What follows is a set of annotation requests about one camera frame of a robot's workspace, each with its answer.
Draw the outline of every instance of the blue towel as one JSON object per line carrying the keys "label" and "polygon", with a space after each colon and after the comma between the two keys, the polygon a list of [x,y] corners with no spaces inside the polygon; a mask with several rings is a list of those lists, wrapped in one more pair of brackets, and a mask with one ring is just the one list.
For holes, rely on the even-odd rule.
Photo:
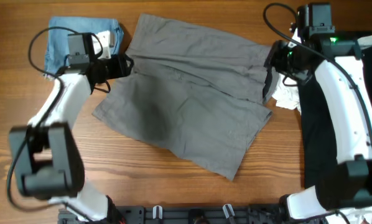
{"label": "blue towel", "polygon": [[[99,33],[110,30],[114,33],[114,47],[110,48],[111,54],[118,54],[119,45],[124,37],[124,32],[116,19],[86,18],[86,17],[52,17],[49,27],[61,26],[77,32]],[[67,30],[54,29],[49,31],[47,52],[45,54],[45,70],[56,73],[64,66],[64,58],[68,54]]]}

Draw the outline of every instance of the wooden surface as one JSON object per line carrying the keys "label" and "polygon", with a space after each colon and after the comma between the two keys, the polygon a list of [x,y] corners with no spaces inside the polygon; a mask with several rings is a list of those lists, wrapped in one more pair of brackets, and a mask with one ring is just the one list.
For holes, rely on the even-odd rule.
{"label": "wooden surface", "polygon": [[[0,223],[56,222],[57,208],[21,213],[9,206],[5,195],[6,172],[11,161],[8,131],[13,125],[26,124],[52,89],[52,83],[41,78],[30,67],[26,57],[29,41],[39,30],[47,27],[51,16],[112,17],[132,35],[140,13],[146,12],[225,30],[271,45],[279,37],[266,27],[262,19],[262,11],[268,2],[0,4]],[[296,8],[308,1],[283,2]],[[332,8],[337,29],[372,30],[372,1],[334,1]],[[281,9],[273,9],[269,16],[273,24],[284,32],[293,22],[291,15]],[[129,41],[130,37],[125,38],[124,45]],[[33,52],[34,60],[41,67],[45,48],[46,40],[41,38]],[[73,135],[85,163],[86,176],[116,205],[247,205],[276,202],[281,195],[303,189],[300,116],[297,111],[276,108],[274,100],[267,105],[273,110],[272,118],[258,134],[234,181],[230,182],[190,161],[176,158],[168,150],[148,146],[107,128],[91,115],[104,97],[104,94],[95,92],[88,99]],[[25,204],[32,201],[19,197],[17,200]]]}

